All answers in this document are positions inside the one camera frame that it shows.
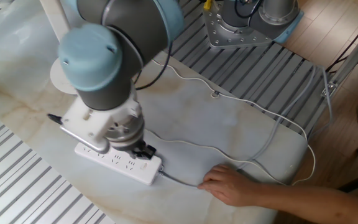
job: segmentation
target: white marble surface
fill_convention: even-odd
[[[14,4],[19,12],[0,15],[0,121],[116,223],[272,222],[276,211],[229,207],[207,192],[161,178],[148,187],[77,156],[73,150],[77,142],[46,116],[64,114],[74,99],[59,92],[49,79],[57,39],[39,2],[17,0]],[[163,62],[165,54],[157,58]],[[183,76],[201,77],[174,59],[170,65]],[[148,83],[160,69],[150,63],[138,85]],[[181,80],[168,69],[153,87],[139,92],[146,128],[164,139],[216,146],[247,159],[265,143],[274,121],[245,103],[212,99],[210,94],[203,83]],[[207,149],[160,142],[149,133],[145,140],[157,148],[168,174],[190,184],[200,183],[212,166],[230,164]],[[289,181],[305,151],[305,140],[281,126],[258,161],[276,178]],[[254,166],[245,170],[255,179],[271,182]]]

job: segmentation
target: yellow connector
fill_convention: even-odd
[[[212,5],[212,0],[206,0],[206,2],[204,3],[204,9],[205,10],[210,10],[211,9],[211,5]]]

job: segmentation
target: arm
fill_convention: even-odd
[[[224,165],[213,167],[198,188],[227,205],[280,210],[313,223],[358,224],[358,198],[333,189],[259,184]]]

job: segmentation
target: electrical outlet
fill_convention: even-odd
[[[79,143],[75,152],[87,159],[112,169],[120,174],[138,180],[146,185],[152,185],[158,170],[162,166],[161,158],[153,156],[151,160],[133,159],[126,152],[117,151],[114,148],[107,154],[98,154],[89,147]]]

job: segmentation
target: metal grating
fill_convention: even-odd
[[[114,224],[1,122],[0,223]]]
[[[283,110],[305,88],[313,64],[281,45],[219,50],[211,48],[199,0],[180,1],[185,30],[174,41],[172,56],[238,98],[258,103],[276,113]],[[288,117],[309,134],[325,108],[320,96],[322,74],[290,110]],[[294,131],[294,125],[283,122]]]

